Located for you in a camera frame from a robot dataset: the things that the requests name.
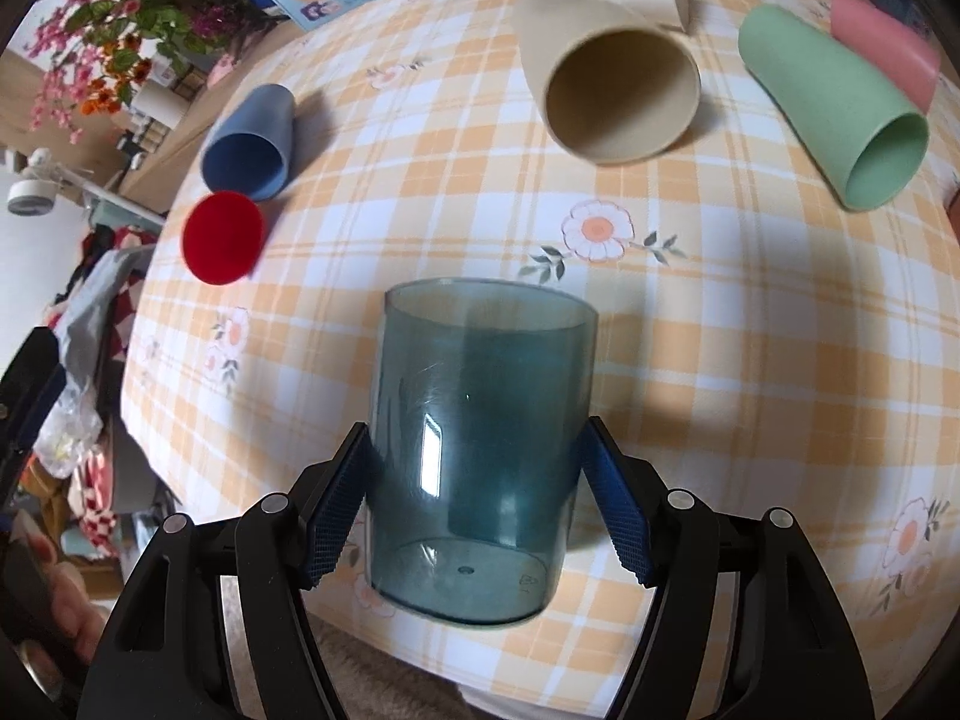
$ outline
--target blue gripper pad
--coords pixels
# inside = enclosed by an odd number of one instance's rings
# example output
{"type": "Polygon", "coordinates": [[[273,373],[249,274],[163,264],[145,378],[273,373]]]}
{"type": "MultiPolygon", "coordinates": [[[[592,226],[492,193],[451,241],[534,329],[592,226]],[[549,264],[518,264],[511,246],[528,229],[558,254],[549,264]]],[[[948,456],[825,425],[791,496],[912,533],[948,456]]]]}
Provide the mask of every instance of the blue gripper pad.
{"type": "MultiPolygon", "coordinates": [[[[654,569],[650,553],[650,526],[623,478],[618,457],[613,454],[616,449],[606,445],[597,429],[588,422],[578,439],[577,451],[603,522],[610,533],[616,557],[620,558],[624,568],[637,576],[640,584],[644,584],[654,569]]],[[[629,458],[621,461],[630,463],[629,458]]]]}
{"type": "Polygon", "coordinates": [[[365,428],[360,440],[333,472],[313,517],[306,523],[306,560],[301,570],[310,586],[316,587],[320,577],[337,567],[340,552],[367,491],[372,454],[373,446],[365,428]]]}

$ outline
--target plastic bag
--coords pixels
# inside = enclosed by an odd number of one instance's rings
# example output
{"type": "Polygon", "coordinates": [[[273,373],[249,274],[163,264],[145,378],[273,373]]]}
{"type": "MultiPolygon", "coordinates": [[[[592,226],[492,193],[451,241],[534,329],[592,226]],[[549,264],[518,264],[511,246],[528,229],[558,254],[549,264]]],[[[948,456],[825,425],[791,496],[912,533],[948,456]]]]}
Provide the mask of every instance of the plastic bag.
{"type": "Polygon", "coordinates": [[[100,450],[97,440],[103,429],[93,390],[78,397],[68,388],[40,428],[34,443],[37,459],[52,476],[66,479],[90,452],[100,450]]]}

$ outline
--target green cup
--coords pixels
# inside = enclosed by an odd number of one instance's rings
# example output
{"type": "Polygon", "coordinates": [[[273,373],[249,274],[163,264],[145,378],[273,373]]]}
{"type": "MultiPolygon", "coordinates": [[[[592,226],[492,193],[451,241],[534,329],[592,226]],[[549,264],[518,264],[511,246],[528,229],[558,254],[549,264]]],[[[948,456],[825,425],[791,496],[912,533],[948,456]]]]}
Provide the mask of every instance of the green cup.
{"type": "Polygon", "coordinates": [[[910,182],[929,127],[880,70],[776,5],[747,14],[739,47],[848,209],[880,208],[910,182]]]}

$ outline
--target beige cup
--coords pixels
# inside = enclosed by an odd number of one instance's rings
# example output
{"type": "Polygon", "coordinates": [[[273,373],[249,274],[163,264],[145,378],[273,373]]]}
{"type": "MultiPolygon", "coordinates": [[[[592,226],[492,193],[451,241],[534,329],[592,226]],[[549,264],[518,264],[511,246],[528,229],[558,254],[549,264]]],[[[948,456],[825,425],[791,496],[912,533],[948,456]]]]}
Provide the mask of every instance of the beige cup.
{"type": "Polygon", "coordinates": [[[700,104],[690,52],[603,0],[517,0],[512,15],[527,86],[553,139],[597,165],[652,156],[700,104]]]}

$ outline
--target tablecloth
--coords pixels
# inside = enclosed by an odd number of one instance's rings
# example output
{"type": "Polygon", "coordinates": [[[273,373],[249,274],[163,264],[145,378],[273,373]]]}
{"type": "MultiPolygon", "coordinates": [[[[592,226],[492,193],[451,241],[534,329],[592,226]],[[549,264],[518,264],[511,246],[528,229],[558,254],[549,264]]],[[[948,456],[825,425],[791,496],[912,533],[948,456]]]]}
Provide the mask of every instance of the tablecloth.
{"type": "MultiPolygon", "coordinates": [[[[179,233],[195,165],[141,300],[123,415],[200,521],[233,517],[368,416],[384,290],[433,276],[542,283],[600,313],[592,410],[623,449],[717,511],[792,509],[853,623],[877,708],[904,692],[957,609],[960,93],[942,81],[918,176],[843,211],[743,67],[738,25],[776,2],[827,27],[826,0],[693,0],[704,100],[661,157],[599,169],[536,114],[513,0],[379,0],[265,60],[298,102],[295,178],[263,256],[224,288],[179,233]]],[[[604,713],[650,593],[583,489],[545,613],[495,631],[380,600],[363,514],[307,603],[405,661],[476,688],[604,713]]],[[[695,709],[723,668],[726,584],[695,709]]]]}

